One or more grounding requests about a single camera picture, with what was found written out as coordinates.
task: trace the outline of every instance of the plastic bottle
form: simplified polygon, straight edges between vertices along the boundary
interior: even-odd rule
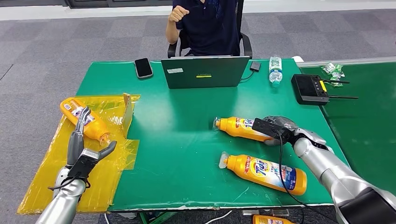
[[[269,59],[269,81],[277,88],[282,80],[282,59],[274,56]]]
[[[238,117],[218,118],[213,122],[214,129],[220,129],[233,137],[243,137],[257,141],[268,141],[270,143],[274,140],[272,137],[252,129],[254,120],[244,119]]]
[[[294,224],[294,223],[284,218],[254,215],[253,224]]]
[[[279,175],[279,164],[248,155],[229,155],[223,152],[219,168],[228,168],[240,178],[269,188],[286,192]],[[307,190],[307,174],[297,168],[282,165],[283,181],[293,195],[302,195]]]
[[[62,113],[74,124],[77,124],[79,113],[86,106],[80,100],[70,97],[60,104]],[[110,132],[107,130],[106,123],[100,117],[91,111],[87,121],[84,124],[84,134],[90,139],[96,139],[101,145],[110,143]]]

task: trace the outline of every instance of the laptop lid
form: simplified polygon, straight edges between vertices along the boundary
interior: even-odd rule
[[[249,56],[210,56],[161,60],[170,89],[237,86]]]

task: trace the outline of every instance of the person's hand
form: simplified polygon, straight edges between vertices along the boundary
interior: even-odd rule
[[[183,16],[187,15],[188,13],[190,13],[190,11],[187,9],[184,9],[181,6],[176,6],[170,13],[168,20],[170,22],[179,22],[182,20]]]

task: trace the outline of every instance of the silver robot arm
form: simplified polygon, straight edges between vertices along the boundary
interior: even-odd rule
[[[71,224],[76,216],[77,203],[84,191],[85,182],[81,179],[73,180],[61,188],[35,224]]]
[[[316,133],[298,128],[293,149],[327,189],[340,224],[396,224],[396,197],[344,164]]]
[[[85,192],[89,173],[101,159],[115,149],[116,141],[112,141],[100,152],[84,148],[84,124],[90,113],[88,107],[80,112],[76,129],[69,139],[67,163],[57,174],[57,187],[49,188],[54,191],[53,199],[35,224],[71,224],[80,197]]]

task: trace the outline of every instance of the black armrest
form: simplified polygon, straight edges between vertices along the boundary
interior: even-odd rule
[[[243,42],[243,50],[245,51],[245,56],[249,56],[250,59],[253,58],[253,52],[252,52],[252,45],[250,45],[250,39],[248,36],[245,34],[241,33],[242,36],[242,42]]]
[[[177,41],[174,44],[170,44],[168,48],[168,58],[175,57],[176,56],[176,47],[177,47]]]

